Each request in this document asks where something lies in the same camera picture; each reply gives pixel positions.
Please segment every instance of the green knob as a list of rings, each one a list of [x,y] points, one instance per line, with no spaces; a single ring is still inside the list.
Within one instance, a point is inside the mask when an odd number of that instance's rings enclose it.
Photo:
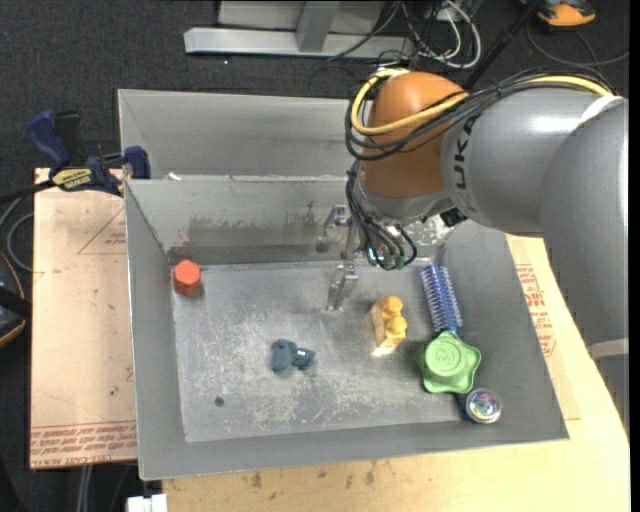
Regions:
[[[480,365],[480,351],[444,331],[417,352],[416,360],[430,393],[468,393]]]

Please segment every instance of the blue clamp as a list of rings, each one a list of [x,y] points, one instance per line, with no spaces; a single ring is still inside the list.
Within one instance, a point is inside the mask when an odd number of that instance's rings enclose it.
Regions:
[[[117,196],[122,195],[122,180],[111,174],[109,167],[122,164],[125,177],[149,179],[151,168],[146,152],[140,146],[125,149],[122,156],[102,161],[97,156],[86,159],[84,166],[71,166],[72,155],[65,148],[54,127],[51,110],[35,116],[27,125],[27,136],[33,144],[53,160],[49,181],[67,192],[96,190]]]
[[[297,366],[302,371],[308,370],[313,366],[315,354],[313,350],[299,348],[293,341],[279,339],[273,344],[271,369],[283,372],[291,366]]]

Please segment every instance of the blue object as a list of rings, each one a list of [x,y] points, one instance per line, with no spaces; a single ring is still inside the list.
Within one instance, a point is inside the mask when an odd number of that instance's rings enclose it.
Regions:
[[[69,165],[71,155],[56,134],[51,110],[41,112],[29,122],[27,125],[27,137],[42,153],[53,160],[54,168],[58,169]]]
[[[293,341],[279,339],[273,344],[271,369],[274,372],[283,372],[291,366],[297,366],[304,371],[313,366],[314,357],[313,350],[298,348]]]
[[[427,298],[435,334],[443,331],[458,333],[462,316],[449,276],[449,269],[440,263],[429,263],[420,271],[422,288]]]
[[[114,165],[116,162],[128,164],[132,178],[149,179],[151,177],[147,154],[140,146],[128,147],[124,155],[116,158],[115,161],[102,162],[97,156],[90,156],[84,167],[69,166],[71,155],[64,147],[62,139],[56,134],[53,119],[51,110],[41,112],[27,125],[27,136],[42,153],[53,160],[54,165],[49,170],[49,180],[56,183],[61,190],[66,192],[95,190],[120,196],[122,181],[109,172],[109,165]],[[66,178],[71,173],[70,177],[65,181],[54,180],[54,177],[63,171],[65,174],[59,178]]]
[[[140,146],[130,146],[124,150],[124,159],[131,166],[131,177],[148,180],[151,178],[151,166],[147,154]]]

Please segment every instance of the yellow cable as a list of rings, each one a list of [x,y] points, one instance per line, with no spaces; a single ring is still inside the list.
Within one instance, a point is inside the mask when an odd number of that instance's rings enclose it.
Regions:
[[[407,69],[384,69],[384,70],[378,71],[369,80],[367,80],[367,82],[362,86],[360,91],[358,91],[358,94],[356,95],[353,101],[353,104],[351,106],[351,125],[356,131],[358,131],[362,135],[381,135],[383,133],[388,133],[398,128],[402,128],[409,124],[415,123],[416,121],[421,121],[425,118],[434,117],[440,114],[441,112],[449,109],[450,107],[454,106],[455,104],[459,103],[468,95],[466,92],[460,91],[459,97],[451,98],[450,100],[447,100],[436,107],[431,107],[426,110],[422,110],[421,112],[410,115],[403,119],[399,119],[397,121],[394,121],[392,123],[388,123],[382,126],[376,126],[375,128],[363,126],[362,124],[360,124],[360,122],[358,121],[358,112],[360,111],[360,107],[362,105],[362,102],[364,101],[364,98],[366,97],[367,93],[371,90],[371,88],[376,83],[378,83],[378,81],[381,78],[387,78],[387,79],[393,78],[395,76],[399,76],[408,72],[409,70]],[[586,89],[594,94],[599,94],[600,96],[614,96],[614,94],[608,89],[606,89],[605,87],[602,87],[601,85],[595,82],[592,82],[590,80],[579,78],[579,77],[573,77],[573,76],[567,76],[567,75],[545,76],[545,77],[532,78],[531,80],[527,80],[524,83],[530,83],[530,82],[566,83],[571,85],[577,85],[578,87],[582,87],[583,89]]]
[[[587,80],[585,78],[580,78],[577,76],[568,76],[568,75],[557,75],[557,76],[541,76],[539,78],[532,78],[531,80],[526,80],[525,83],[529,82],[556,82],[556,83],[565,83],[571,85],[577,85],[578,87],[582,87],[587,91],[590,91],[594,94],[599,94],[600,96],[615,96],[609,89],[602,87],[601,85],[592,82],[591,80]]]
[[[396,130],[398,128],[402,128],[403,126],[407,126],[409,124],[415,123],[416,121],[421,121],[427,117],[433,117],[444,110],[452,107],[456,103],[459,103],[463,98],[467,96],[467,93],[464,91],[460,91],[459,98],[452,98],[444,103],[438,105],[437,107],[431,107],[427,110],[423,110],[416,114],[410,115],[403,119],[399,119],[398,121],[394,121],[393,123],[388,123],[382,126],[376,126],[375,128],[363,126],[358,121],[358,112],[360,111],[360,106],[362,105],[362,101],[364,100],[367,93],[371,90],[371,88],[380,80],[380,78],[393,78],[394,76],[402,75],[404,73],[408,73],[407,69],[385,69],[373,75],[358,91],[355,99],[353,100],[353,105],[351,106],[351,125],[353,128],[361,133],[362,135],[380,135],[383,133],[388,133],[392,130]]]

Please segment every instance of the metal base plate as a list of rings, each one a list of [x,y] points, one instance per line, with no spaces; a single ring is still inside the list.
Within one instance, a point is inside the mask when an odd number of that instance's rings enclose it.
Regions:
[[[423,266],[384,272],[361,262],[341,311],[325,309],[335,263],[207,267],[201,293],[173,294],[187,441],[460,420],[451,395],[424,391],[414,359],[431,339]],[[388,295],[406,304],[407,339],[374,356],[369,310]],[[315,366],[274,373],[279,338],[315,351]]]
[[[192,28],[184,34],[186,53],[292,55],[333,57],[362,41],[363,36],[328,34],[322,50],[301,51],[296,33],[288,31],[243,30],[231,28]],[[376,36],[349,54],[354,59],[376,59],[382,52],[411,53],[406,38]]]

